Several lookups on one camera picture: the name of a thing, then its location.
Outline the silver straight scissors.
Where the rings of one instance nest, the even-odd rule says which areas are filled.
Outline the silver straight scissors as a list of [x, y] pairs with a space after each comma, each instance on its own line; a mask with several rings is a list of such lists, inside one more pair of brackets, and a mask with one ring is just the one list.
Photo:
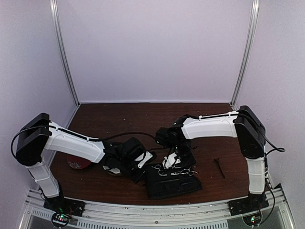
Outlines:
[[193, 176], [195, 174], [195, 171], [191, 170], [190, 168], [185, 168], [179, 171], [172, 172], [170, 175], [175, 176], [175, 175], [188, 175], [188, 176]]

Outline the silver thinning scissors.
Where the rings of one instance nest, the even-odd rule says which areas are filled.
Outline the silver thinning scissors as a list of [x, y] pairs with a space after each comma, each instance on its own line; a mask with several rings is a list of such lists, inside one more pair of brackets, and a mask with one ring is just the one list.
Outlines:
[[165, 173], [165, 171], [163, 170], [163, 168], [160, 164], [153, 165], [152, 168], [157, 170], [157, 174], [160, 177], [167, 176], [167, 174]]

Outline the black zip tool case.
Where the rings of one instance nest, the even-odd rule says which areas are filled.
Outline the black zip tool case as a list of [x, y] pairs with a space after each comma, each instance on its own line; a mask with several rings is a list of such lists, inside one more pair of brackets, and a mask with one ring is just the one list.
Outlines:
[[193, 193], [203, 188], [200, 180], [195, 176], [196, 172], [193, 176], [170, 175], [172, 172], [179, 171], [185, 168], [190, 168], [191, 170], [193, 170], [192, 166], [184, 168], [173, 167], [169, 169], [164, 169], [162, 167], [167, 176], [160, 177], [157, 174], [157, 170], [152, 168], [153, 165], [156, 164], [150, 164], [145, 167], [145, 183], [149, 199], [165, 199], [176, 197], [183, 194]]

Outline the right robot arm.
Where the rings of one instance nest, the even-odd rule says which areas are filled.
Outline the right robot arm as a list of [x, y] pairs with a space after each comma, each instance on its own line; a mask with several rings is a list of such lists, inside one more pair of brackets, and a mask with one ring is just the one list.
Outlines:
[[164, 158], [165, 169], [194, 164], [191, 140], [205, 137], [237, 138], [240, 151], [248, 167], [249, 191], [244, 200], [247, 210], [255, 210], [263, 202], [266, 177], [265, 127], [250, 107], [208, 116], [185, 114], [168, 127], [161, 127], [155, 135], [156, 143], [171, 149]]

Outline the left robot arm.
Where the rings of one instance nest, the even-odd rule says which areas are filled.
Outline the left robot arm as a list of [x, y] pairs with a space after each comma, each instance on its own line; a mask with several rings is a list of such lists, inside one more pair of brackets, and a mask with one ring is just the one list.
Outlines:
[[52, 122], [47, 113], [41, 113], [27, 123], [12, 139], [13, 157], [24, 165], [45, 197], [58, 212], [64, 212], [69, 204], [61, 196], [59, 182], [54, 178], [42, 157], [44, 150], [60, 151], [100, 164], [112, 174], [124, 174], [138, 182], [143, 167], [153, 155], [136, 138], [124, 143], [91, 138], [65, 129]]

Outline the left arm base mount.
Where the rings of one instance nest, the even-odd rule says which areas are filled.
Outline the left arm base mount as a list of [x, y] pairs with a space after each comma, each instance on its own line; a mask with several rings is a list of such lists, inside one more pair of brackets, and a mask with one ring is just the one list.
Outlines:
[[44, 200], [43, 207], [52, 210], [51, 223], [55, 228], [66, 227], [73, 216], [81, 217], [84, 212], [85, 202], [68, 199], [60, 191], [56, 197], [49, 198], [42, 192], [41, 197]]

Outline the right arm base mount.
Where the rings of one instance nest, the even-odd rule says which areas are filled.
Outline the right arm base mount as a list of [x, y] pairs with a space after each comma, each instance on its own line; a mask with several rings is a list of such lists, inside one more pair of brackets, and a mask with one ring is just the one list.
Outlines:
[[261, 210], [269, 206], [265, 192], [262, 194], [251, 194], [241, 199], [231, 200], [228, 207], [231, 216], [242, 215], [243, 222], [250, 227], [259, 226], [263, 221]]

